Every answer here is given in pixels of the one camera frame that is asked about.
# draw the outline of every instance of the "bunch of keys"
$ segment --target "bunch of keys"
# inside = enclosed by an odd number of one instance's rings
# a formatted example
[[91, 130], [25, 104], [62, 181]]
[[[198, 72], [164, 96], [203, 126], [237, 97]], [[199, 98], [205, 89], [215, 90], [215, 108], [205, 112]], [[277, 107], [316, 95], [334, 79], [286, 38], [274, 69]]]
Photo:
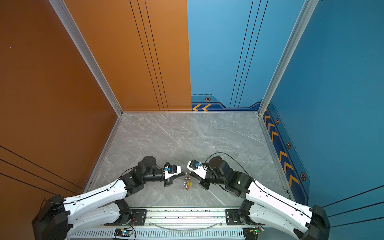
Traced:
[[187, 191], [189, 190], [189, 187], [192, 187], [192, 176], [190, 175], [190, 172], [187, 174], [184, 180], [184, 186]]

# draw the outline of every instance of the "metal corner post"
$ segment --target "metal corner post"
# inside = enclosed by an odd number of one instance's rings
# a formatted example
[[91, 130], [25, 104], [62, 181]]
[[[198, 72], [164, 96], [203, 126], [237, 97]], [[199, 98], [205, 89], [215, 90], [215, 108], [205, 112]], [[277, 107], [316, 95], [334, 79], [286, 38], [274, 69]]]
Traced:
[[279, 85], [280, 79], [283, 76], [289, 61], [291, 60], [293, 52], [295, 51], [297, 44], [299, 43], [300, 38], [303, 35], [305, 28], [307, 27], [307, 24], [313, 14], [314, 9], [316, 8], [318, 1], [319, 0], [306, 0], [304, 2], [288, 42], [285, 45], [280, 61], [277, 64], [275, 73], [273, 74], [271, 82], [269, 83], [269, 86], [265, 92], [263, 101], [259, 107], [258, 113], [260, 116], [263, 116], [269, 102], [271, 101], [272, 96], [275, 93], [277, 86]]
[[121, 116], [123, 110], [116, 99], [116, 96], [112, 92], [111, 87], [109, 86], [103, 72], [101, 71], [96, 59], [94, 58], [91, 50], [89, 49], [84, 37], [82, 36], [79, 28], [77, 27], [74, 19], [72, 18], [71, 13], [69, 12], [67, 6], [64, 3], [64, 0], [49, 0], [56, 14], [59, 16], [59, 19], [63, 23], [68, 34], [72, 38], [72, 41], [75, 43], [77, 49], [79, 50], [84, 61], [91, 70], [96, 81], [99, 83], [101, 89], [103, 90], [105, 96], [107, 97], [109, 103], [115, 110], [118, 116]]

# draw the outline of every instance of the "blue wall panel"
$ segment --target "blue wall panel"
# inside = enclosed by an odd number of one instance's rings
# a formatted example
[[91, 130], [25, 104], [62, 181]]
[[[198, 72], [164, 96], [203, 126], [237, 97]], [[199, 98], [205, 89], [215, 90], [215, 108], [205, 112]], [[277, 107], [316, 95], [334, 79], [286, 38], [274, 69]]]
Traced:
[[304, 0], [187, 3], [192, 95], [213, 95], [227, 108], [260, 101]]
[[[384, 184], [383, 1], [319, 1], [272, 98], [324, 206]], [[328, 215], [381, 202], [384, 189], [325, 207]], [[383, 217], [384, 205], [330, 217]], [[331, 229], [330, 239], [382, 239], [383, 220]]]

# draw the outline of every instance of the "robotic arm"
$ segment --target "robotic arm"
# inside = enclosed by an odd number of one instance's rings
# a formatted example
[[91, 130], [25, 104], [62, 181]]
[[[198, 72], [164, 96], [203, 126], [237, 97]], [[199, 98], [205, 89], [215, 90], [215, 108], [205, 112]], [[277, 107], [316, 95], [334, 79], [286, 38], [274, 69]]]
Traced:
[[208, 190], [211, 183], [220, 184], [225, 191], [243, 198], [238, 213], [244, 224], [267, 224], [301, 240], [328, 239], [330, 225], [323, 208], [293, 202], [248, 174], [234, 171], [219, 156], [208, 163], [192, 160], [187, 168], [204, 189]]
[[161, 169], [156, 159], [146, 156], [137, 167], [114, 182], [74, 197], [51, 197], [32, 220], [35, 240], [64, 240], [72, 234], [105, 223], [129, 224], [132, 212], [123, 198], [144, 188], [146, 182], [172, 185], [185, 175], [181, 166], [166, 163]]

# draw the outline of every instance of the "orange chevron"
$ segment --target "orange chevron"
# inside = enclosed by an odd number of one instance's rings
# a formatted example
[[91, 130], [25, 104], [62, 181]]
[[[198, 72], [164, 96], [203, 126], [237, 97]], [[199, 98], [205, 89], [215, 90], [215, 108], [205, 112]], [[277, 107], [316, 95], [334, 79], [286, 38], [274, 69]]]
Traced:
[[268, 123], [268, 132], [271, 132], [271, 126], [274, 127], [274, 125], [272, 123]]
[[290, 169], [293, 170], [292, 166], [289, 165], [287, 162], [285, 162], [285, 163], [284, 163], [284, 172], [285, 172], [285, 174], [287, 174], [287, 167], [289, 167]]
[[265, 116], [265, 125], [266, 125], [266, 119], [267, 119], [267, 118], [271, 119], [270, 116]]
[[286, 154], [285, 152], [280, 151], [280, 162], [281, 162], [281, 156], [282, 156], [282, 155], [288, 157], [287, 154]]
[[273, 142], [273, 136], [274, 136], [274, 135], [279, 136], [279, 135], [277, 134], [277, 132], [272, 131], [272, 142]]
[[198, 108], [198, 107], [200, 107], [201, 106], [201, 104], [198, 104], [198, 105], [196, 105], [194, 108], [192, 108], [192, 110], [195, 110], [196, 112], [198, 112], [198, 110], [196, 109], [196, 108]]
[[207, 106], [203, 107], [203, 110], [208, 112], [207, 107], [211, 106], [211, 104], [208, 104]]
[[297, 184], [299, 184], [299, 181], [292, 175], [289, 175], [289, 186], [292, 187], [292, 180], [294, 180], [295, 182], [297, 182]]

